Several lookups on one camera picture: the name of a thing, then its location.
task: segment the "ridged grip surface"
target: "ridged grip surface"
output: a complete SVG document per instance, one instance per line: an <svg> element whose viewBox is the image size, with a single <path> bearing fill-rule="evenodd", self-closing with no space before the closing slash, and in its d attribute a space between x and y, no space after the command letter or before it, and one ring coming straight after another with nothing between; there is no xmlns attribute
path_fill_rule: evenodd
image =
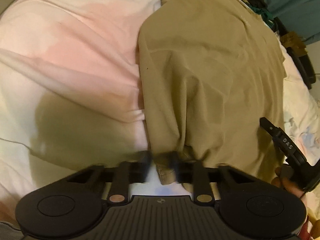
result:
<svg viewBox="0 0 320 240"><path fill-rule="evenodd" d="M230 229L212 207L189 196L134 196L111 207L92 230L72 240L249 240Z"/></svg>

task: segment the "gold circular button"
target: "gold circular button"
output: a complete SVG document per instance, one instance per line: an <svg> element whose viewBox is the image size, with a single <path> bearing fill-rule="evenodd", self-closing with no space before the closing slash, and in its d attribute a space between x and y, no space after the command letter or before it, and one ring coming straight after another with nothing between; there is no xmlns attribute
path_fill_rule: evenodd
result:
<svg viewBox="0 0 320 240"><path fill-rule="evenodd" d="M203 194L203 195L199 195L197 197L197 200L202 203L208 203L212 200L212 197L210 195Z"/></svg>
<svg viewBox="0 0 320 240"><path fill-rule="evenodd" d="M124 196L122 195L112 195L109 200L113 203L119 203L124 201Z"/></svg>

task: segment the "hand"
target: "hand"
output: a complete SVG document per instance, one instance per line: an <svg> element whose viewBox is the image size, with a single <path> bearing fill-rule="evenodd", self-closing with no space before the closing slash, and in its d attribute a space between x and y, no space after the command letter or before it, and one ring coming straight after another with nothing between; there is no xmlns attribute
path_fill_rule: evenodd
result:
<svg viewBox="0 0 320 240"><path fill-rule="evenodd" d="M275 170L276 175L278 177L274 178L271 182L272 185L275 185L276 187L283 187L290 193L296 195L298 198L302 200L304 205L307 207L307 196L305 193L299 189L298 185L292 181L290 181L287 178L279 178L281 173L281 167L276 168Z"/></svg>

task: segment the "white sheet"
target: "white sheet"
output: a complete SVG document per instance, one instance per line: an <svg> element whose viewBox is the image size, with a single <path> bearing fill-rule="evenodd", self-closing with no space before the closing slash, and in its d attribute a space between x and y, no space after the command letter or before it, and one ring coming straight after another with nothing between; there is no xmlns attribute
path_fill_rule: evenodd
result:
<svg viewBox="0 0 320 240"><path fill-rule="evenodd" d="M0 19L0 207L148 149L137 36L160 0L18 0Z"/></svg>
<svg viewBox="0 0 320 240"><path fill-rule="evenodd" d="M320 158L320 110L305 86L292 58L281 46L285 57L284 121L285 132L314 165Z"/></svg>

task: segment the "teal wall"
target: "teal wall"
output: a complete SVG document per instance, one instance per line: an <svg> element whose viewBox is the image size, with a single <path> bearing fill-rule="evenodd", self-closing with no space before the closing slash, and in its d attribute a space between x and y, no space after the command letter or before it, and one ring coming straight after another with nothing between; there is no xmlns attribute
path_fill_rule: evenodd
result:
<svg viewBox="0 0 320 240"><path fill-rule="evenodd" d="M265 0L268 10L306 44L320 40L320 0Z"/></svg>

